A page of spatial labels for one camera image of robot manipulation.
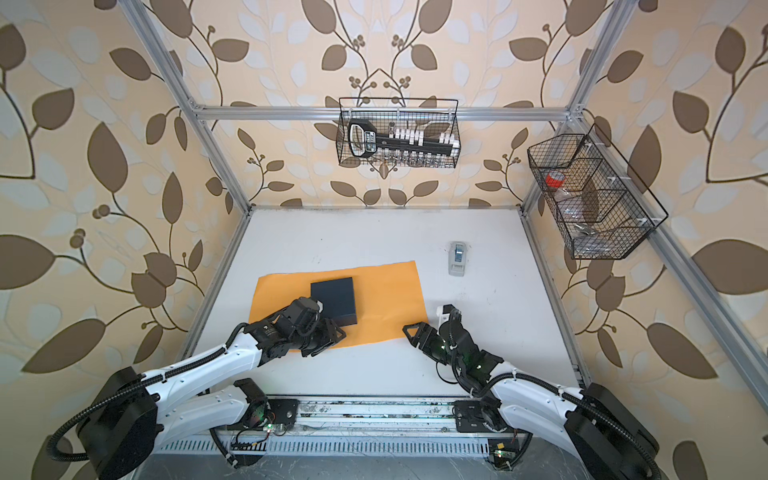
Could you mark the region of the dark navy gift box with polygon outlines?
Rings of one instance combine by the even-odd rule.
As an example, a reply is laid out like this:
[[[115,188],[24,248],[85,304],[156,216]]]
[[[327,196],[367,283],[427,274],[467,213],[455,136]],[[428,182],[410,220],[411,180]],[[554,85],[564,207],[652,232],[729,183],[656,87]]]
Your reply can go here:
[[[358,323],[354,281],[351,277],[314,282],[310,290],[311,297],[323,304],[323,314],[339,327]]]

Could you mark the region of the orange wrapping paper sheet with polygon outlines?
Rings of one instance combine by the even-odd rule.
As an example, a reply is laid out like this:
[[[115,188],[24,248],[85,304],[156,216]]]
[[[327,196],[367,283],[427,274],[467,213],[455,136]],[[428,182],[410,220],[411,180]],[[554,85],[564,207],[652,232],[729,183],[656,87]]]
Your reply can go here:
[[[325,272],[270,274],[258,279],[249,312],[260,321],[310,295],[315,282],[350,277],[357,323],[346,326],[346,338],[335,347],[349,348],[402,338],[402,327],[425,322],[427,311],[414,261]]]

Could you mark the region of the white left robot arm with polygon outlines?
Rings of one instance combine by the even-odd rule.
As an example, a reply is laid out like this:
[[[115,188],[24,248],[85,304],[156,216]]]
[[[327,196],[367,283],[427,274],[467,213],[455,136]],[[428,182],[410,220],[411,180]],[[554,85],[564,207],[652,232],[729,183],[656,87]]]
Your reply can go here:
[[[242,421],[265,400],[248,372],[291,350],[314,357],[345,337],[321,302],[300,297],[182,362],[114,373],[77,421],[77,437],[97,478],[120,479],[173,441]]]

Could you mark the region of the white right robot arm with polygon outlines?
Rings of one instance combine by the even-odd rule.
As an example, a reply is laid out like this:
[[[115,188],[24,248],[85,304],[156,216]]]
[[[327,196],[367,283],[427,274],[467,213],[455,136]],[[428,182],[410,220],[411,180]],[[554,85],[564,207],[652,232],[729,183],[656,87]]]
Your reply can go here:
[[[495,433],[524,431],[570,453],[594,479],[659,479],[659,443],[606,387],[554,384],[481,349],[462,324],[459,309],[443,306],[437,327],[403,327],[409,343],[445,365],[480,408]]]

